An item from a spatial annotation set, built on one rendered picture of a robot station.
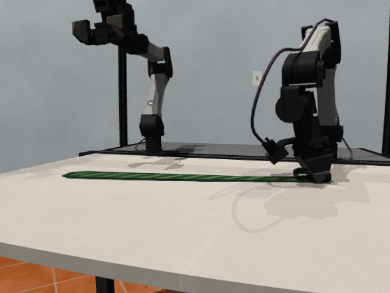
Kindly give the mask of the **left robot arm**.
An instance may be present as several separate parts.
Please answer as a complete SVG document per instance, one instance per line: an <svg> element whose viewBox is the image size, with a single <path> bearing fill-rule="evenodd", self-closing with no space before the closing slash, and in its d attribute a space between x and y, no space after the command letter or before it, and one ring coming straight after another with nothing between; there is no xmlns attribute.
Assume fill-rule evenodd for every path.
<svg viewBox="0 0 390 293"><path fill-rule="evenodd" d="M285 123L313 118L313 114L317 113L314 93L313 91L305 93L305 89L320 87L317 88L317 115L321 134L329 137L331 145L323 148L331 148L332 164L360 164L357 160L337 158L337 143L340 143L343 138L343 126L339 125L339 114L335 106L334 80L337 64L340 64L340 61L341 42L338 22L334 21L326 23L325 26L316 27L305 47L301 51L292 52L284 61L282 87L280 98L276 103L276 114ZM304 83L315 84L289 86ZM282 139L277 143L272 139L269 140L268 137L265 140L267 141L265 145L271 152L271 155L268 153L265 155L273 165L289 155L284 148L286 145L301 142L301 139L295 139L295 137Z"/></svg>

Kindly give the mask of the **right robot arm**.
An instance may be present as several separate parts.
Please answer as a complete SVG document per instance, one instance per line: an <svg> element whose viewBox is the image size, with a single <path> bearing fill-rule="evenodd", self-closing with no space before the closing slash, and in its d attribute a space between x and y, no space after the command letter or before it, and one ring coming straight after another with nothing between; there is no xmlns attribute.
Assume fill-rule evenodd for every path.
<svg viewBox="0 0 390 293"><path fill-rule="evenodd" d="M145 137L146 150L133 150L128 152L128 155L176 156L180 154L179 150L162 150L161 145L161 136L164 136L162 122L164 90L169 78L172 78L173 75L169 47L158 47L151 43L146 35L137 34L137 25L134 24L134 10L131 4L122 3L122 0L93 0L93 3L96 12L101 13L102 21L106 21L107 17L114 15L130 15L130 38L119 48L124 49L124 52L130 55L139 54L148 59L151 87L148 104L144 114L141 115L139 124L141 135ZM165 60L165 55L165 63L158 63L158 61Z"/></svg>

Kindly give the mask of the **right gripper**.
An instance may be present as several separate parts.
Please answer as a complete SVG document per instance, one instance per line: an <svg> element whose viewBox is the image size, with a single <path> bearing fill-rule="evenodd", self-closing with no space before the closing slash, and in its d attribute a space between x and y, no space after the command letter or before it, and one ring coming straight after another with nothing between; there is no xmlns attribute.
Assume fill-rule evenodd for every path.
<svg viewBox="0 0 390 293"><path fill-rule="evenodd" d="M87 19L72 22L73 35L85 45L106 45L112 43L120 46L130 38L130 15L107 17L106 22L94 23L95 29L90 28Z"/></svg>

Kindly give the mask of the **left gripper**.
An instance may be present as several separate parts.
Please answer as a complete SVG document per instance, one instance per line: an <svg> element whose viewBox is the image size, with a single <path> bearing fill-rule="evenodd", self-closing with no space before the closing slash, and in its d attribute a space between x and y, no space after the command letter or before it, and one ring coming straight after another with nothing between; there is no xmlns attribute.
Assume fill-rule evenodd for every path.
<svg viewBox="0 0 390 293"><path fill-rule="evenodd" d="M329 174L333 160L329 137L322 136L319 117L293 123L295 139L300 143L292 145L294 157L302 168L308 168L316 182L323 181ZM321 149L323 148L323 149Z"/></svg>

